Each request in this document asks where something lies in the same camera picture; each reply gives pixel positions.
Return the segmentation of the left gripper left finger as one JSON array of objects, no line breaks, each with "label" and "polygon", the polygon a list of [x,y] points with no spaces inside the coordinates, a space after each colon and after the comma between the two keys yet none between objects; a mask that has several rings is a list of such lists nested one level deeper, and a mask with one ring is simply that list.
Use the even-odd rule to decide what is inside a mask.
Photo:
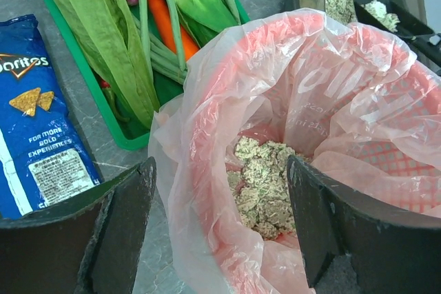
[{"label": "left gripper left finger", "polygon": [[131,293],[155,184],[149,157],[63,202],[1,219],[1,292]]}]

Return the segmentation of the black litter scoop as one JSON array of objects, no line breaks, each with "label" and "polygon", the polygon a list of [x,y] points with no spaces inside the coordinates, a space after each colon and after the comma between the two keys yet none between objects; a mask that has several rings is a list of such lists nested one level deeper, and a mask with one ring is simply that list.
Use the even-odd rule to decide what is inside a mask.
[{"label": "black litter scoop", "polygon": [[[397,16],[398,22],[394,31],[390,30],[368,11],[368,5],[373,3],[379,3],[384,6],[386,14]],[[360,23],[372,25],[377,29],[396,35],[440,67],[440,33],[436,33],[421,20],[391,0],[353,0],[353,4],[357,20]]]}]

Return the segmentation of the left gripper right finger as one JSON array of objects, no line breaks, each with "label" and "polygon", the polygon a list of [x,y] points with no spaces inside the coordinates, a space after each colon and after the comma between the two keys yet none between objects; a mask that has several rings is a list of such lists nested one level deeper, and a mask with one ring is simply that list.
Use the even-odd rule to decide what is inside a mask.
[{"label": "left gripper right finger", "polygon": [[381,202],[290,156],[287,179],[309,287],[349,254],[365,293],[439,293],[440,219]]}]

